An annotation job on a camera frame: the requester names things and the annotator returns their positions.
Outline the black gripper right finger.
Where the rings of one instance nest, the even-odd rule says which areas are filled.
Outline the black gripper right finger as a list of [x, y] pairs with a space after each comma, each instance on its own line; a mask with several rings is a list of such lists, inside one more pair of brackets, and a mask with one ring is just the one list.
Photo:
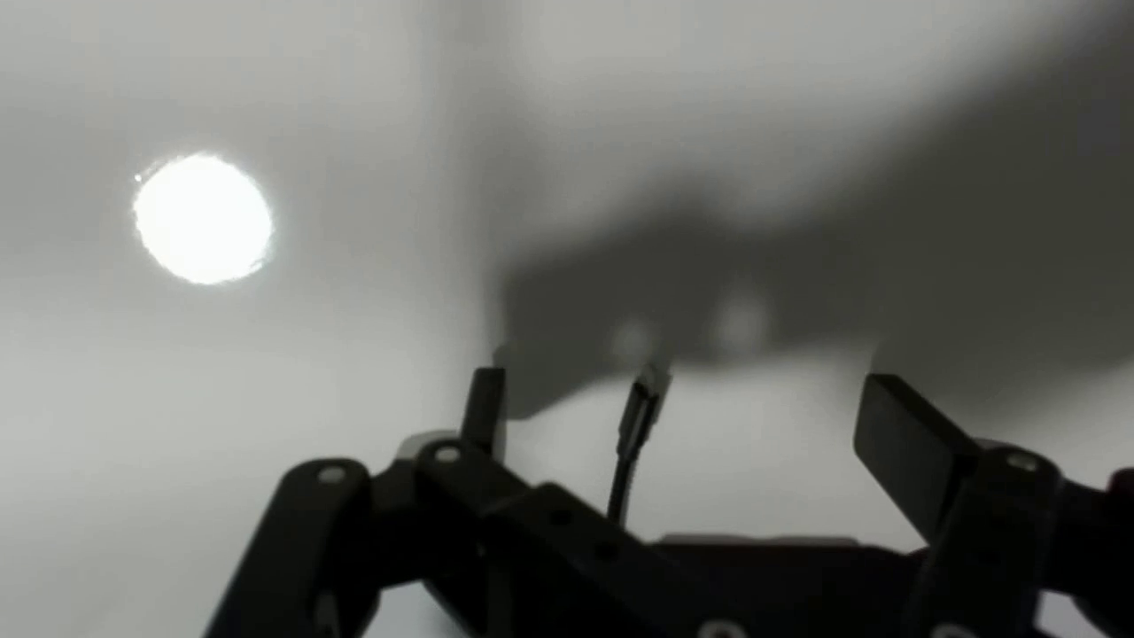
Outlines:
[[902, 638], [1043, 638], [1044, 591], [1134, 638], [1134, 468], [1080, 484], [1036, 449], [971, 438], [889, 373], [860, 387], [854, 452], [924, 540]]

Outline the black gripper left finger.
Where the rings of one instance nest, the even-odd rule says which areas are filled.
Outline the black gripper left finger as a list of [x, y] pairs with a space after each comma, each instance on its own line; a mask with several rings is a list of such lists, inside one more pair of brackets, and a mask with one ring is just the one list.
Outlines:
[[505, 373], [489, 364], [470, 374], [465, 420], [386, 468], [290, 468], [205, 638], [365, 638], [402, 585], [436, 596], [470, 638], [663, 638], [663, 555], [625, 527], [663, 373], [629, 383], [601, 510], [505, 468], [504, 403]]

